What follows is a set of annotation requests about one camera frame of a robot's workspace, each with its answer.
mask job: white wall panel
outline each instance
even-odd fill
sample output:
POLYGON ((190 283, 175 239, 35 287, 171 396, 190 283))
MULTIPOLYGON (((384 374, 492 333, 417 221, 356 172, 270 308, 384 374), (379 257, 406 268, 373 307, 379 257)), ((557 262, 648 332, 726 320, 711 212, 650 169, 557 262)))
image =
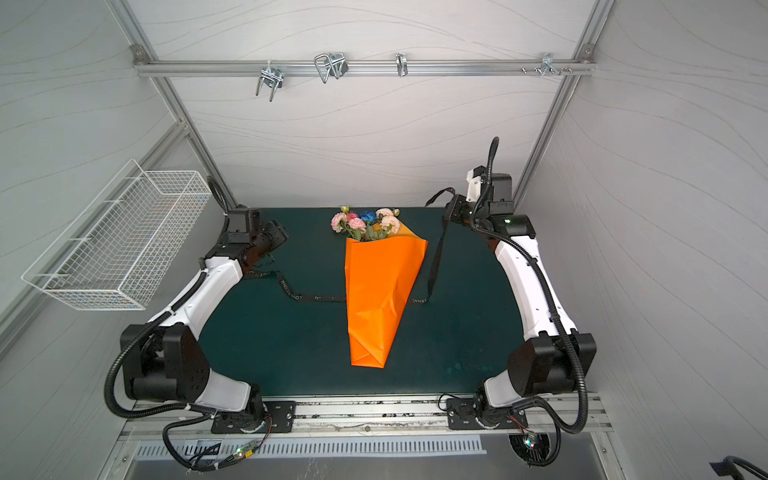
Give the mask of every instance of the white wall panel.
POLYGON ((174 85, 239 202, 260 207, 423 205, 466 189, 491 139, 518 178, 559 79, 292 79, 275 100, 252 78, 174 85))
POLYGON ((130 0, 163 60, 570 58, 593 0, 130 0))
POLYGON ((521 206, 627 478, 768 468, 767 7, 617 2, 521 206))
MULTIPOLYGON (((155 169, 204 172, 186 140, 155 169)), ((210 200, 145 311, 78 312, 48 301, 0 362, 3 478, 98 476, 124 424, 104 406, 102 393, 120 334, 179 293, 197 272, 197 258, 216 241, 221 222, 221 209, 210 200)), ((115 391, 128 407, 121 382, 115 391)))
POLYGON ((98 0, 0 5, 0 312, 19 279, 174 119, 98 0))
MULTIPOLYGON (((593 0, 130 3, 164 60, 394 60, 570 58, 593 0)), ((272 103, 254 97, 255 78, 174 85, 239 202, 309 207, 415 206, 463 190, 495 135, 499 171, 517 180, 558 82, 288 77, 272 103)))

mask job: metal hook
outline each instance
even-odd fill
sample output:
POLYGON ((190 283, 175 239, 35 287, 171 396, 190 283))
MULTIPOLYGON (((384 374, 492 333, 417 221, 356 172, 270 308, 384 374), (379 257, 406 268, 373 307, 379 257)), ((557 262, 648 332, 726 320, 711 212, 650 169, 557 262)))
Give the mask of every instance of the metal hook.
POLYGON ((539 76, 544 76, 546 74, 560 74, 560 70, 555 68, 552 65, 552 61, 554 60, 554 57, 552 57, 551 53, 545 53, 544 57, 541 59, 541 67, 537 68, 536 71, 539 73, 539 76))
POLYGON ((397 62, 397 76, 405 77, 408 74, 408 59, 406 54, 398 53, 395 56, 395 62, 397 62))
POLYGON ((274 67, 267 67, 261 69, 261 75, 259 76, 259 82, 256 84, 256 96, 259 96, 262 85, 266 85, 271 88, 270 101, 275 98, 275 92, 278 88, 283 87, 283 74, 280 70, 274 67))
POLYGON ((333 73, 333 77, 338 80, 349 70, 343 53, 321 53, 315 57, 315 68, 320 74, 320 80, 323 83, 328 82, 328 77, 333 73), (323 68, 320 68, 320 60, 323 60, 323 68))

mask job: blue flower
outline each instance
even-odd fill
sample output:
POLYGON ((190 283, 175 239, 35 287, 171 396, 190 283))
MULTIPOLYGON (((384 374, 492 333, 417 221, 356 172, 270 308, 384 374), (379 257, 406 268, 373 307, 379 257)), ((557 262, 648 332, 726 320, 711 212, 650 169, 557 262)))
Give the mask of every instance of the blue flower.
POLYGON ((360 220, 364 222, 373 222, 376 219, 376 214, 373 213, 371 210, 366 210, 362 212, 360 215, 360 220))

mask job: white wire basket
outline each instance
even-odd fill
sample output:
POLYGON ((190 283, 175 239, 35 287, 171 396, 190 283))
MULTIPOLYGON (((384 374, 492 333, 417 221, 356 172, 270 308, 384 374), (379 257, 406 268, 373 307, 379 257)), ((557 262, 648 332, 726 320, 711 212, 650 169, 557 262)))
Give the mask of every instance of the white wire basket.
POLYGON ((144 310, 209 198, 195 170, 131 161, 22 280, 77 310, 144 310))

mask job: metal vent slot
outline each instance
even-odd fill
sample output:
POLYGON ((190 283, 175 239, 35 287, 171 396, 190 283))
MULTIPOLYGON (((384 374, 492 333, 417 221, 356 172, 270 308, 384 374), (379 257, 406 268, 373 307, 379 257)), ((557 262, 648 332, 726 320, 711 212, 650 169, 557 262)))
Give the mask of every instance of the metal vent slot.
MULTIPOLYGON (((219 455, 205 459, 224 458, 244 445, 248 439, 227 439, 221 443, 219 455)), ((174 444, 179 452, 190 457, 202 452, 219 440, 187 440, 174 444)), ((263 449, 251 458, 319 458, 319 457, 432 457, 446 455, 485 455, 479 435, 409 435, 371 438, 270 438, 263 449)), ((160 440, 142 440, 136 460, 170 460, 170 453, 160 440)))

